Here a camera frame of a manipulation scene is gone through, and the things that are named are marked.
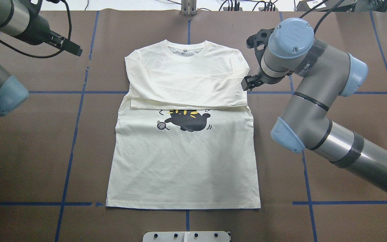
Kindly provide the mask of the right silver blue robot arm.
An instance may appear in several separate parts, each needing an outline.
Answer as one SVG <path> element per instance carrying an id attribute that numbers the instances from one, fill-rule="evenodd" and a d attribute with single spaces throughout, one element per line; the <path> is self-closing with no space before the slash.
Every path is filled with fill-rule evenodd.
<path id="1" fill-rule="evenodd" d="M 387 150 L 327 118 L 338 96 L 354 94 L 368 66 L 315 37 L 302 18 L 288 18 L 273 29 L 249 36 L 258 73 L 241 81 L 244 91 L 277 84 L 285 76 L 302 81 L 271 131 L 274 141 L 294 153 L 311 150 L 387 193 Z"/>

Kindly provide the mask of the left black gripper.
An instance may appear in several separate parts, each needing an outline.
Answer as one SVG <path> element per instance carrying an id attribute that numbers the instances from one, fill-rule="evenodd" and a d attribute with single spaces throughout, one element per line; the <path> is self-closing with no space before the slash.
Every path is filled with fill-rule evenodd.
<path id="1" fill-rule="evenodd" d="M 78 44 L 52 31 L 49 26 L 44 26 L 39 29 L 39 38 L 43 43 L 47 43 L 57 49 L 67 51 L 75 56 L 82 55 L 83 50 Z"/>

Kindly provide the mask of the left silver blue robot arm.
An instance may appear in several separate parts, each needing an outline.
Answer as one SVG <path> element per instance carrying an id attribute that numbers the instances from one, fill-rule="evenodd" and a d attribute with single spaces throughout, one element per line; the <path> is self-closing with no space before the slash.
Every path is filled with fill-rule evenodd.
<path id="1" fill-rule="evenodd" d="M 82 55 L 82 48 L 71 40 L 72 20 L 69 4 L 62 2 L 66 8 L 69 25 L 68 36 L 54 32 L 50 28 L 48 20 L 41 15 L 42 0 L 0 0 L 0 33 L 13 37 L 30 46 L 38 46 L 43 43 L 54 47 L 57 51 L 48 55 L 26 53 L 12 46 L 0 38 L 0 45 L 11 49 L 17 54 L 35 58 L 48 59 L 62 52 L 68 52 L 75 56 Z M 28 89 L 18 78 L 7 71 L 0 64 L 0 117 L 7 116 L 29 97 Z"/>

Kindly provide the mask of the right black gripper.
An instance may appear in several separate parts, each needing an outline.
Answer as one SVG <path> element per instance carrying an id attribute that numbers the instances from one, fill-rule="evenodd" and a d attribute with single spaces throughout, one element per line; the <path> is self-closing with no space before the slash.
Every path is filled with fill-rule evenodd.
<path id="1" fill-rule="evenodd" d="M 252 90 L 255 87 L 258 87 L 259 81 L 264 84 L 277 84 L 279 83 L 285 76 L 285 72 L 278 72 L 268 67 L 265 67 L 265 70 L 258 66 L 257 75 L 254 76 L 245 76 L 241 81 L 241 87 L 243 91 Z"/>

